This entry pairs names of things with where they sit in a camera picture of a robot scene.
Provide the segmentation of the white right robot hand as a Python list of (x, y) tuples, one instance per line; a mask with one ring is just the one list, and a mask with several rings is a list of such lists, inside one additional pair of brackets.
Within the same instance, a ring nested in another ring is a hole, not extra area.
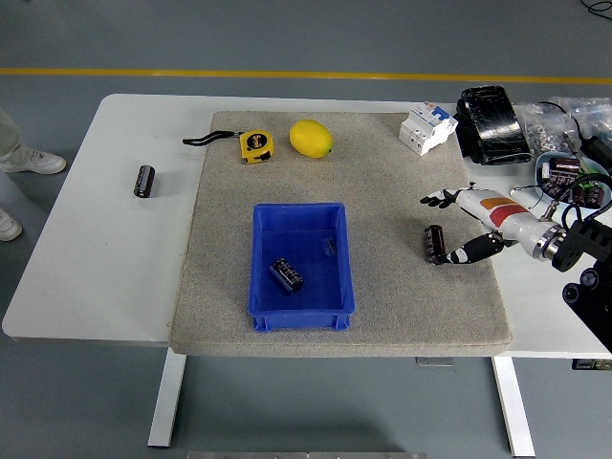
[(441, 231), (428, 229), (426, 242), (432, 264), (472, 264), (515, 244), (532, 258), (544, 261), (555, 256), (564, 237), (561, 225), (534, 216), (511, 198), (490, 189), (473, 186), (445, 188), (427, 195), (420, 202), (438, 208), (456, 204), (488, 229), (487, 233), (446, 254), (441, 253)]

